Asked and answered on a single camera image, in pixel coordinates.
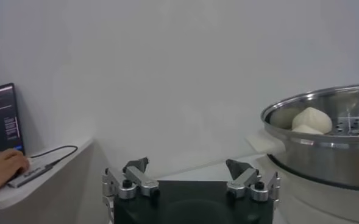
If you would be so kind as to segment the bare person hand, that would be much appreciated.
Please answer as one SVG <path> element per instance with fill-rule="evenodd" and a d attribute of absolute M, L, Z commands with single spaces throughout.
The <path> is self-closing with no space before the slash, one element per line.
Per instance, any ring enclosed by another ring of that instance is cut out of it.
<path fill-rule="evenodd" d="M 19 171 L 29 169 L 29 160 L 22 152 L 15 149 L 7 149 L 0 152 L 0 188 Z"/>

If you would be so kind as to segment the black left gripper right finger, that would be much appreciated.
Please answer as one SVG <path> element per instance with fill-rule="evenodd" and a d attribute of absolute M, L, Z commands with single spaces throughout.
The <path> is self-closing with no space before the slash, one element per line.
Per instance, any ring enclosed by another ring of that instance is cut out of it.
<path fill-rule="evenodd" d="M 249 193 L 256 202 L 280 202 L 281 178 L 277 172 L 262 175 L 249 163 L 233 159 L 227 159 L 226 166 L 232 177 L 232 181 L 227 182 L 227 195 L 231 199 L 244 198 Z"/>

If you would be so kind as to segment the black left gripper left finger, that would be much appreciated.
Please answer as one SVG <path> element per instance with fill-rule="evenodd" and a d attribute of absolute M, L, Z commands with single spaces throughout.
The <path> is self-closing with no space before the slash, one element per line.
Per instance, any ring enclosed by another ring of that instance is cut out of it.
<path fill-rule="evenodd" d="M 144 157 L 128 161 L 121 170 L 106 168 L 102 175 L 103 196 L 131 200 L 139 192 L 145 197 L 158 197 L 160 195 L 159 182 L 145 174 L 148 164 L 149 159 Z"/>

